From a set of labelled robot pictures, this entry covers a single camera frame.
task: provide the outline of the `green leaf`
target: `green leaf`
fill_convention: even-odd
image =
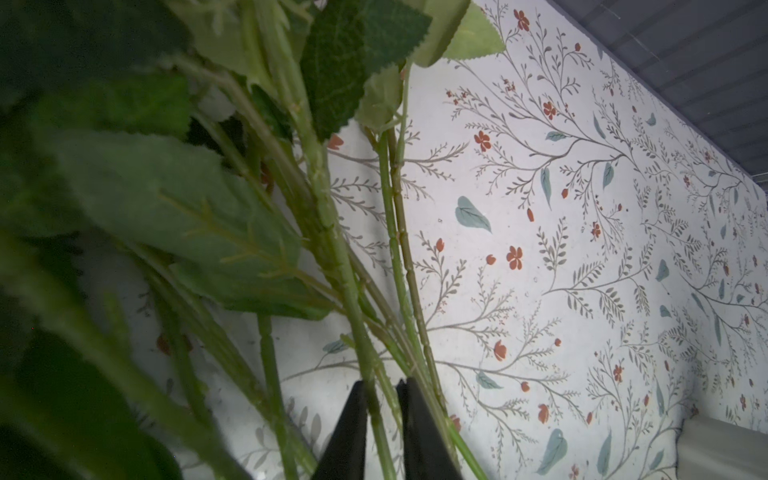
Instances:
[[[603,170],[603,188],[607,187],[613,179],[614,168],[611,166],[611,164],[605,164],[605,170]]]
[[[480,386],[484,389],[503,389],[504,387],[500,386],[498,383],[494,382],[491,377],[487,376],[485,372],[480,370],[475,377],[480,384]]]
[[[40,154],[23,113],[0,127],[0,227],[51,237],[88,224],[50,156]]]
[[[157,0],[3,2],[0,84],[27,91],[105,77],[187,47]]]
[[[661,385],[656,381],[656,403],[659,404],[659,416],[664,416],[664,395],[661,393]]]
[[[174,263],[170,269],[188,289],[228,310],[322,320],[334,307],[296,278],[251,276],[241,280],[192,262]]]
[[[505,49],[504,40],[498,34],[496,27],[485,17],[482,8],[475,3],[470,3],[442,57],[451,60],[469,60],[502,53]]]
[[[470,0],[404,0],[404,2],[432,17],[429,33],[411,55],[411,59],[418,66],[428,67],[443,56],[472,2]]]
[[[544,196],[547,197],[547,205],[552,208],[549,203],[549,197],[552,196],[552,186],[549,184],[549,168],[541,171],[541,189],[544,191]]]
[[[312,23],[301,57],[321,141],[355,114],[368,78],[407,58],[429,23],[399,0],[329,0]]]
[[[551,131],[547,134],[547,140],[550,140],[550,141],[560,141],[566,137],[567,135],[561,131]]]
[[[386,129],[402,102],[402,80],[397,65],[390,65],[366,82],[366,94],[355,112],[357,123],[379,133]]]
[[[472,202],[467,197],[458,198],[456,220],[465,227],[482,228],[489,232],[491,231],[491,222],[475,208],[475,205],[472,205]]]
[[[648,470],[655,470],[657,466],[661,464],[661,460],[664,458],[664,450],[659,450],[654,457],[654,460],[648,466]]]
[[[56,418],[100,445],[99,455],[127,478],[161,480],[122,394],[63,340],[38,332],[15,380]]]
[[[184,138],[190,123],[187,79],[181,75],[128,75],[90,80],[42,96],[31,124],[92,128]]]
[[[612,435],[611,432],[608,432],[608,437],[603,441],[603,446],[600,447],[600,453],[598,454],[598,473],[603,476],[608,473],[608,465],[611,463]]]
[[[669,275],[670,275],[670,269],[667,266],[667,261],[662,259],[659,262],[659,270],[656,273],[656,281],[660,282],[661,280],[664,280],[665,278],[667,278]]]
[[[296,263],[297,235],[207,148],[73,130],[52,133],[48,145],[85,213],[109,233],[241,279]]]
[[[603,129],[600,128],[600,123],[598,122],[598,118],[592,114],[592,120],[594,121],[594,129],[598,131],[598,135],[603,137],[603,140],[605,140],[605,134],[603,133]]]

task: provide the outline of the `painted red flower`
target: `painted red flower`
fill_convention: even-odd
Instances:
[[[493,354],[496,355],[496,359],[501,362],[503,359],[507,358],[507,347],[502,345],[502,341],[499,340],[496,342],[496,344],[493,346]]]
[[[547,420],[549,420],[549,407],[542,403],[538,406],[538,421],[546,423]]]
[[[554,116],[558,113],[557,108],[554,107],[552,102],[546,101],[544,102],[544,115],[548,116],[549,119],[553,119]]]
[[[491,138],[483,133],[482,130],[475,135],[475,143],[480,145],[480,150],[482,151],[491,150]]]
[[[328,148],[330,148],[331,150],[339,150],[339,147],[341,147],[342,145],[344,145],[344,140],[342,140],[342,138],[339,135],[337,134],[331,135],[330,140],[328,140]]]
[[[462,420],[456,415],[451,415],[451,421],[453,421],[453,426],[456,427],[456,431],[460,432],[462,430]]]
[[[518,28],[525,31],[531,31],[531,29],[528,27],[531,24],[531,21],[525,17],[525,13],[523,13],[522,10],[515,10],[514,13],[515,18],[518,19]]]
[[[515,249],[514,247],[509,247],[509,253],[507,253],[507,261],[509,262],[509,268],[513,270],[522,270],[523,269],[523,249],[518,247]]]

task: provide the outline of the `plant stem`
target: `plant stem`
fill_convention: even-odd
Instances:
[[[140,260],[139,264],[140,267],[143,266],[143,271],[146,272],[147,268],[153,270],[164,280],[163,283],[157,284],[155,287],[162,289],[161,295],[166,299],[176,299],[171,302],[171,305],[186,308],[188,314],[181,316],[181,318],[187,321],[187,325],[192,330],[192,333],[203,342],[207,351],[218,361],[224,372],[237,385],[237,388],[245,395],[251,405],[256,408],[258,413],[268,423],[271,423],[272,411],[258,379],[253,375],[253,372],[250,370],[245,359],[237,351],[235,345],[232,344],[227,333],[216,323],[216,320],[214,320],[208,309],[200,301],[200,298],[181,286],[163,260],[154,254],[151,249],[130,242],[125,242],[125,245]],[[307,446],[293,423],[286,425],[286,430],[288,431],[294,458],[301,468],[311,475],[314,473],[315,468],[317,468],[317,460],[315,460],[309,446]]]
[[[216,473],[229,480],[250,480],[250,475],[208,428],[170,401],[126,355],[115,351],[114,342],[99,331],[78,300],[38,265],[32,249],[2,231],[0,283],[7,293],[21,300],[40,318],[44,328],[79,351],[115,387],[178,436]]]
[[[118,463],[101,454],[99,445],[62,424],[55,412],[43,409],[7,376],[0,376],[0,418],[41,446],[72,478],[83,478],[82,473],[100,480],[128,480]]]
[[[293,453],[290,451],[287,441],[285,422],[281,417],[286,416],[283,406],[283,394],[280,392],[280,376],[277,373],[277,361],[275,360],[275,346],[272,341],[272,317],[259,315],[259,334],[261,335],[261,363],[266,377],[266,393],[269,396],[270,408],[274,422],[272,430],[277,437],[277,445],[280,447],[280,456],[283,458],[283,474],[287,480],[298,480],[299,472],[293,461]]]
[[[160,282],[159,278],[154,279],[154,282],[152,279],[148,280],[150,280],[151,283]],[[192,414],[197,421],[215,432],[216,426],[214,425],[214,418],[205,406],[205,398],[200,391],[200,383],[197,380],[197,376],[194,374],[192,362],[187,353],[187,345],[181,335],[179,315],[183,313],[171,309],[168,301],[160,295],[157,289],[153,288],[152,293],[155,312],[163,326],[163,333],[165,333],[165,336],[168,339],[170,357],[174,362],[176,373],[179,375],[181,389],[184,391],[184,397],[187,399],[187,403],[189,403]]]
[[[349,263],[346,242],[339,226],[339,214],[330,195],[330,178],[326,148],[316,136],[309,100],[304,89],[303,77],[298,63],[293,58],[289,39],[280,19],[285,15],[276,0],[255,2],[257,22],[262,34],[263,46],[267,52],[270,71],[277,83],[277,91],[283,107],[288,111],[293,126],[301,140],[301,146],[307,162],[307,177],[310,190],[317,200],[317,214],[323,233],[328,239],[330,254],[339,276],[343,292],[344,309],[352,327],[356,354],[360,364],[360,375],[365,383],[368,410],[371,415],[373,436],[379,452],[384,478],[396,478],[395,466],[389,452],[389,443],[381,416],[379,399],[376,395],[374,380],[374,360],[376,351],[368,337],[362,310],[358,303],[358,289],[355,273]]]

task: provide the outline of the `blue-green leaf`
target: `blue-green leaf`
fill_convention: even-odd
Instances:
[[[487,376],[482,370],[478,372],[476,379],[480,386],[484,389],[503,389],[498,383],[494,382],[491,377]]]
[[[552,186],[549,184],[549,168],[541,171],[541,189],[544,191],[544,196],[547,197],[547,205],[552,208],[549,203],[549,197],[552,196]]]
[[[659,452],[654,457],[654,460],[648,466],[648,470],[654,470],[657,466],[661,464],[661,460],[663,458],[664,458],[664,450],[659,450]]]
[[[696,302],[696,304],[699,306],[699,308],[701,308],[701,311],[706,313],[704,311],[704,305],[701,304],[701,300],[699,300],[699,297],[696,296],[696,293],[692,293],[691,296],[694,298],[694,302]]]
[[[565,440],[565,437],[563,437],[563,432],[560,429],[552,430],[552,433],[549,435],[549,442],[547,442],[547,448],[544,450],[544,455],[541,457],[541,465],[538,467],[536,473],[539,475],[547,475],[549,469],[561,461],[567,452],[568,442]]]
[[[603,129],[600,128],[600,123],[598,122],[598,118],[592,114],[592,120],[594,120],[594,129],[598,131],[598,135],[603,137],[603,140],[605,140],[605,134],[603,133]]]
[[[656,403],[659,404],[659,416],[664,416],[664,394],[661,393],[661,385],[656,381]]]
[[[611,462],[611,432],[608,433],[608,437],[603,442],[603,446],[600,447],[600,455],[598,455],[598,473],[605,476],[608,473],[608,464]]]
[[[566,137],[567,135],[561,131],[551,131],[547,134],[547,140],[550,140],[550,141],[560,141]]]
[[[613,179],[614,168],[611,166],[611,164],[605,164],[605,170],[603,170],[603,188],[607,187]]]
[[[491,222],[475,208],[475,205],[472,205],[472,202],[467,197],[458,198],[456,220],[465,227],[482,228],[489,232],[491,231]]]
[[[667,266],[667,261],[662,259],[659,262],[659,270],[656,273],[656,281],[660,282],[661,280],[664,280],[665,278],[667,278],[669,275],[670,275],[670,269]]]

